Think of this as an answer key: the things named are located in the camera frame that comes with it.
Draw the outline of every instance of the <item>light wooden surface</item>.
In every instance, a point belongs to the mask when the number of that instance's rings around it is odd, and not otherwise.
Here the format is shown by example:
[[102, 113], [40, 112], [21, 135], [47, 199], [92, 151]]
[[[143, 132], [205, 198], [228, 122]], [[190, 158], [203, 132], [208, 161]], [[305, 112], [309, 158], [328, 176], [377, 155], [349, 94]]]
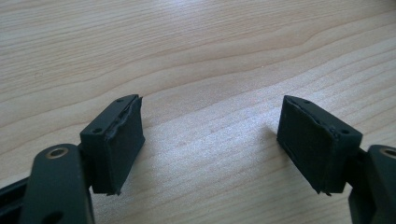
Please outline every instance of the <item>light wooden surface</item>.
[[350, 223], [276, 143], [284, 94], [396, 147], [396, 2], [2, 1], [0, 187], [111, 101], [147, 142], [104, 223]]

